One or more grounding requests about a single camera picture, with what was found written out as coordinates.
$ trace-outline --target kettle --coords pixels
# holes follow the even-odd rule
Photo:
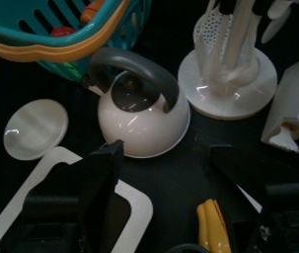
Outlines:
[[[88,82],[102,91],[98,119],[106,141],[122,139],[125,155],[134,158],[169,151],[190,123],[189,102],[170,72],[129,50],[102,47],[91,55]]]

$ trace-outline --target white ladle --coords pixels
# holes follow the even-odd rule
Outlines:
[[[250,27],[250,11],[254,0],[238,0],[234,12],[234,20],[230,29],[230,37],[223,55],[223,65],[227,70],[234,70],[239,63],[242,47]]]
[[[206,26],[210,20],[210,16],[213,15],[213,10],[215,7],[217,0],[210,0],[207,5],[207,10],[205,15],[201,17],[201,19],[197,22],[195,28],[194,28],[194,43],[195,43],[195,51],[197,51],[197,61],[198,61],[198,67],[199,71],[202,73],[202,76],[207,75],[205,73],[205,69],[209,64],[211,64],[209,60],[209,50],[211,46],[206,44],[206,41],[203,39],[203,35],[206,32]]]
[[[233,0],[222,0],[218,11],[221,18],[221,26],[218,31],[218,37],[215,41],[214,48],[211,50],[211,64],[209,64],[209,70],[207,70],[207,78],[214,84],[222,83],[223,80],[223,64],[222,64],[222,58],[223,58],[223,52],[226,49],[226,43],[227,43],[227,37],[230,34],[230,24],[233,20],[233,14],[235,10],[235,4],[237,1]]]
[[[262,15],[267,11],[270,1],[262,1],[255,0],[254,4],[251,6],[250,11],[250,26],[249,31],[246,35],[246,42],[245,45],[241,45],[241,48],[237,48],[235,53],[242,53],[243,46],[247,47],[247,51],[243,52],[246,54],[246,58],[243,59],[243,63],[237,62],[237,67],[234,69],[229,68],[227,75],[225,76],[225,83],[230,84],[230,87],[233,87],[233,91],[235,91],[238,88],[245,87],[249,85],[253,80],[255,79],[258,72],[259,72],[259,66],[258,66],[258,59],[255,57],[255,35],[257,35],[257,28],[259,24],[259,20]]]
[[[267,11],[267,16],[271,21],[261,38],[262,43],[267,43],[282,29],[292,14],[290,5],[293,3],[299,4],[299,0],[288,0],[285,4],[277,4],[275,2],[271,4],[270,9]]]

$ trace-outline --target kettle handle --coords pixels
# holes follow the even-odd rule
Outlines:
[[[127,70],[147,80],[165,98],[165,112],[170,112],[178,100],[179,87],[174,76],[165,68],[129,50],[117,47],[99,48],[90,59],[88,75],[91,83],[99,87],[103,93],[107,93],[114,81],[106,66]]]

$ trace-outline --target toaster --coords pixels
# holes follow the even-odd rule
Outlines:
[[[261,141],[299,153],[299,61],[283,72]]]

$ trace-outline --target kettle lid knob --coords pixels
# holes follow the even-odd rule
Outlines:
[[[158,89],[137,74],[126,71],[117,79],[111,90],[115,106],[126,112],[139,112],[157,102]]]

